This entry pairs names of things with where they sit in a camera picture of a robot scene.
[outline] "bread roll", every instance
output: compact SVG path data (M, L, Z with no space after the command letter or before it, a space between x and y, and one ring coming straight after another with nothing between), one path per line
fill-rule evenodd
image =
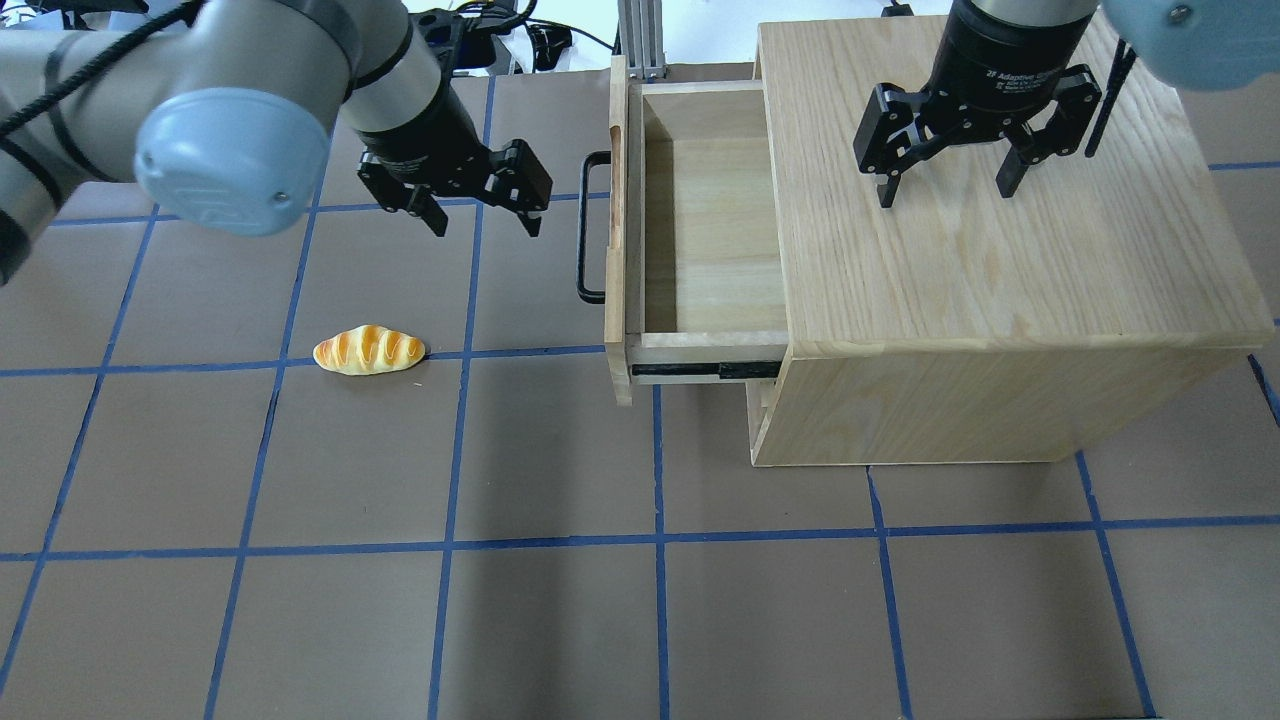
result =
M360 325L323 341L311 356L325 370L376 375L412 368L426 357L426 343L381 325Z

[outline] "black metal handle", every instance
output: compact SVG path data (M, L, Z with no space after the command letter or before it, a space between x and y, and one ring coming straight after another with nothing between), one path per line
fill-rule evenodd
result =
M608 150L596 150L584 158L581 184L577 188L577 296L582 299L582 302L591 305L604 305L604 291L586 288L586 186L591 168L608 165L611 158L612 154Z

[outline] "light blue joint cap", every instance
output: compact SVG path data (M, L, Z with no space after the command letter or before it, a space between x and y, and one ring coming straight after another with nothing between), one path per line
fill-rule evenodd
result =
M1229 90L1280 70L1280 1L1103 0L1102 9L1174 87Z
M133 172L184 220L236 234L297 222L329 159L329 133L298 104L241 87L164 101L138 131Z

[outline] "metal frame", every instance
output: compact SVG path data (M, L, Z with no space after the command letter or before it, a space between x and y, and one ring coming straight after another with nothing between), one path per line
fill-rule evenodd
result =
M667 54L662 49L662 0L618 0L618 38L631 77L667 77Z

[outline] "wood grain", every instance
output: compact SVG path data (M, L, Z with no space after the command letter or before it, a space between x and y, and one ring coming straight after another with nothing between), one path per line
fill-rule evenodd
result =
M626 357L627 311L627 61L613 58L609 69L609 247L604 256L604 354L618 405L631 405Z
M947 149L882 210L854 165L858 120L876 82L927 79L943 22L760 26L797 357L916 340L1270 334L1178 96L1140 68L1096 159L1052 158L1002 200L1005 143ZM1106 77L1114 41L1100 17L1078 60Z
M760 85L645 86L648 333L786 332Z
M751 460L1056 461L1242 357L1238 350L1153 347L791 360Z
M760 28L790 347L772 404L748 393L756 465L1060 460L1274 333L1176 94L1140 68L1096 159L1006 201L1005 147L947 149L882 210L852 135L876 82L925 81L942 26ZM1114 42L1096 24L1078 60L1105 77Z

